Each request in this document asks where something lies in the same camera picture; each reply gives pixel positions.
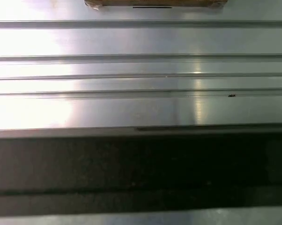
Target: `wooden block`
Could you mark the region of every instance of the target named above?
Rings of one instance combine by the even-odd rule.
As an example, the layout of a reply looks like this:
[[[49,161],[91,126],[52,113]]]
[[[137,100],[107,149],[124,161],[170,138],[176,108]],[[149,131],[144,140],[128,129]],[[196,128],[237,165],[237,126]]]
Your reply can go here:
[[[87,6],[222,7],[228,0],[85,0]]]

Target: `silver panel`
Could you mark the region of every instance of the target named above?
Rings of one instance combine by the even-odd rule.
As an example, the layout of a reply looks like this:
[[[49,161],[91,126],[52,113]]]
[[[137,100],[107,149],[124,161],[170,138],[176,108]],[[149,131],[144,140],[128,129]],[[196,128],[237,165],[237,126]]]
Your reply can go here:
[[[250,62],[222,62],[215,57],[213,61],[204,59],[160,59],[168,62],[133,62],[107,63],[57,63],[52,61],[43,64],[19,62],[10,65],[0,63],[0,80],[33,79],[33,78],[92,78],[92,77],[179,77],[179,76],[282,76],[282,62],[267,59],[249,59]]]
[[[282,207],[0,218],[0,225],[282,225]]]
[[[282,89],[282,76],[0,80],[0,94],[235,89]]]
[[[81,54],[282,54],[282,28],[0,29],[0,57]]]
[[[282,0],[0,1],[0,137],[265,123],[282,123]]]
[[[282,97],[0,98],[0,130],[282,123]]]

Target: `brushed aluminum panel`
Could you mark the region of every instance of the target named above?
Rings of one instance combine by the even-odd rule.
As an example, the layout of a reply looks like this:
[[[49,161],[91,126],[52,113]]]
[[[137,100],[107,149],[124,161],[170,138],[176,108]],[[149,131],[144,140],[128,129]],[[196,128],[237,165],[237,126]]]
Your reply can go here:
[[[0,80],[0,94],[90,91],[250,89],[282,89],[282,76]]]
[[[88,54],[282,54],[282,28],[0,29],[0,57]]]
[[[282,123],[282,96],[0,98],[0,130]]]
[[[109,60],[98,60],[102,63],[68,64],[52,63],[52,61],[48,61],[47,64],[44,64],[44,62],[43,64],[2,63],[0,64],[0,80],[93,77],[282,76],[282,62],[265,62],[267,59],[259,58],[249,59],[249,62],[236,62],[236,60],[229,61],[229,59],[215,57],[212,62],[204,61],[204,59],[190,62],[173,62],[174,59],[168,59],[168,62],[136,62],[140,61],[140,59],[136,59],[134,62],[118,63],[107,63],[106,61]]]

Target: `metal groove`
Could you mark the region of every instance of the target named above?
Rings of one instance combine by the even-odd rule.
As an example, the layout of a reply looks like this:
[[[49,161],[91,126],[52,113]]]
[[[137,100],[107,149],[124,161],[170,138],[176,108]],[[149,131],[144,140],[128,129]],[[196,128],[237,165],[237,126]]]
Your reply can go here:
[[[282,21],[227,20],[75,20],[0,21],[0,29],[92,29],[92,28],[282,28]]]
[[[105,63],[107,62],[163,62],[163,61],[211,61],[211,62],[276,62],[282,61],[282,53],[278,54],[105,54],[105,55],[32,55],[32,56],[0,56],[0,62],[34,62],[34,63]]]

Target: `metal surface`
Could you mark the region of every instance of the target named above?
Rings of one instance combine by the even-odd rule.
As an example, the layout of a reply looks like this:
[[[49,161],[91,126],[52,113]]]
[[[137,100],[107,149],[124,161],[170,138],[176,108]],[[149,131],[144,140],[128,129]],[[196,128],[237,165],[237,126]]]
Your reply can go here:
[[[0,218],[0,225],[282,225],[282,207]]]
[[[0,2],[0,137],[272,123],[282,123],[282,0],[100,11]]]

